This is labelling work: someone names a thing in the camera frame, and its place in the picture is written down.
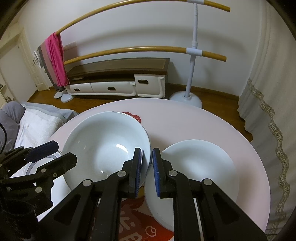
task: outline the wooden rod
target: wooden rod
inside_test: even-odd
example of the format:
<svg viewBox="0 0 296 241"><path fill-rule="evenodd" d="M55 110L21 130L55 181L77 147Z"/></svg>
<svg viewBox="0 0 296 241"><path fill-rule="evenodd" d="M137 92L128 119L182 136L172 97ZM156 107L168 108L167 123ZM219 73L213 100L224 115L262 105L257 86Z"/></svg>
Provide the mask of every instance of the wooden rod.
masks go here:
<svg viewBox="0 0 296 241"><path fill-rule="evenodd" d="M224 11L230 12L230 7L227 7L227 6L222 5L220 3L215 3L215 2L208 1L208 0L204 0L204 5L219 8L219 9L222 9Z"/></svg>
<svg viewBox="0 0 296 241"><path fill-rule="evenodd" d="M172 53L186 53L187 48L182 47L170 47L170 46L138 46L138 47L125 47L125 48L118 48L118 49L110 49L110 50L104 50L96 53L91 53L87 55L83 55L80 57L76 57L70 60L67 60L64 62L64 65L75 63L81 60L104 56L104 55L110 55L110 54L117 54L117 53L130 53L130 52L172 52ZM212 59L217 59L221 61L226 61L226 56L211 53L207 51L202 51L202 56Z"/></svg>
<svg viewBox="0 0 296 241"><path fill-rule="evenodd" d="M56 31L56 34L60 34L61 32L63 32L64 30L66 30L67 28L71 27L72 25L86 19L86 18L89 18L97 13L100 13L100 12L104 12L104 11L107 11L109 9L112 9L112 8L116 8L116 7L121 7L121 6L125 6L125 5L129 5L129 4L133 4L133 3L140 3L140 2L152 2L152 1L179 1L179 2L186 2L186 0L125 0L125 1L122 1L122 2L117 2L117 3L112 3L112 4L109 4L107 6L104 6L104 7L101 7L101 8L98 8L96 10L93 10L89 13L86 13L84 15L82 15L81 17L73 20L72 22L68 23L67 25L65 25L64 27L62 27L61 29L59 29L58 31Z"/></svg>
<svg viewBox="0 0 296 241"><path fill-rule="evenodd" d="M220 55L220 54L216 54L208 51L202 51L202 57L213 58L213 59L221 60L224 62L226 62L226 59L227 59L226 56L224 55Z"/></svg>

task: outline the black strap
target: black strap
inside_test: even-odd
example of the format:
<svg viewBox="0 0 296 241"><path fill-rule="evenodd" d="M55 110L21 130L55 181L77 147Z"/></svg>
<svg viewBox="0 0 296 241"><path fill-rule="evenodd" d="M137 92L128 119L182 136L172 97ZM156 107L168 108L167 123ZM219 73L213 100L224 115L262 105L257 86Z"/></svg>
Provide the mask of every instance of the black strap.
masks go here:
<svg viewBox="0 0 296 241"><path fill-rule="evenodd" d="M2 210L5 221L23 239L31 238L38 230L38 219L34 206L20 200L6 200L6 209Z"/></svg>

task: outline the bed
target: bed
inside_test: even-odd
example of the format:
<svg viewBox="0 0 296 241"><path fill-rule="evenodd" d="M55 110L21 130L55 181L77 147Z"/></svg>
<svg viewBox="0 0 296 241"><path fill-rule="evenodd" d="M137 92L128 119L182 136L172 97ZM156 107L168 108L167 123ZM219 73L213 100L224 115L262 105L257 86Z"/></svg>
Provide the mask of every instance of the bed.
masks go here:
<svg viewBox="0 0 296 241"><path fill-rule="evenodd" d="M48 141L52 134L66 122L77 116L73 110L63 110L52 105L16 101L9 102L0 110L0 123L7 132L7 143L4 151L23 146L37 147ZM4 144L4 133L0 134L0 147ZM28 174L27 164L12 177Z"/></svg>

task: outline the pink cloth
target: pink cloth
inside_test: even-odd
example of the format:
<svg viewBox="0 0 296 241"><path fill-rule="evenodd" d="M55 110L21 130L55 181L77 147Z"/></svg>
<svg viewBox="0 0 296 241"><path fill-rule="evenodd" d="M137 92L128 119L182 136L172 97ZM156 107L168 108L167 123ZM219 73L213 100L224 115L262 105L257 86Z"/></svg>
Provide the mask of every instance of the pink cloth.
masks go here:
<svg viewBox="0 0 296 241"><path fill-rule="evenodd" d="M50 57L58 86L66 86L69 80L64 67L64 50L61 36L56 33L51 34L45 40L45 46L48 56Z"/></svg>

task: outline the clothes drying rack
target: clothes drying rack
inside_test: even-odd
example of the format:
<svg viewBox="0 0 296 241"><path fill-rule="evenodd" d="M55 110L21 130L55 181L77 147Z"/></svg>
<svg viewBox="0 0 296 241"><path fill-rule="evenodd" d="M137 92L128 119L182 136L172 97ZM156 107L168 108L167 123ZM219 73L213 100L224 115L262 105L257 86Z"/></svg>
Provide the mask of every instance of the clothes drying rack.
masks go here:
<svg viewBox="0 0 296 241"><path fill-rule="evenodd" d="M196 56L212 58L212 59L216 59L216 60L220 60L220 61L224 61L224 62L226 61L226 56L197 49L197 6L198 6L198 4L207 5L210 7L214 7L214 8L218 8L218 9L230 12L229 7L219 4L219 3L211 2L208 0L126 0L126 1L117 2L117 3L113 3L110 5L98 8L96 10L93 10L93 11L85 14L85 15L82 15L81 17L75 19L74 21L68 23L67 25L65 25L64 27L62 27L58 31L56 31L56 34L58 35L61 32L63 32L64 30L66 30L67 28L73 26L74 24L76 24L86 18L89 18L95 14L98 14L100 12L104 12L104 11L107 11L107 10L110 10L113 8L117 8L117 7L121 7L121 6L125 6L125 5L130 5L130 4L134 4L134 3L152 2L152 1L178 1L178 2L193 3L193 5L194 5L194 26L193 26L193 40L192 40L191 47L185 48L185 47L171 47L171 46L137 46L137 47L116 48L116 49L104 50L104 51L99 51L99 52L79 56L79 57L65 61L64 65L75 63L75 62L89 59L89 58L105 56L105 55L110 55L110 54L118 54L118 53L172 52L172 53L189 54L190 55L190 70L189 70L189 77L188 77L188 81L187 81L186 91L176 92L170 97L170 99L180 101L180 102L185 102L187 104L202 108L201 100L196 95L190 93Z"/></svg>

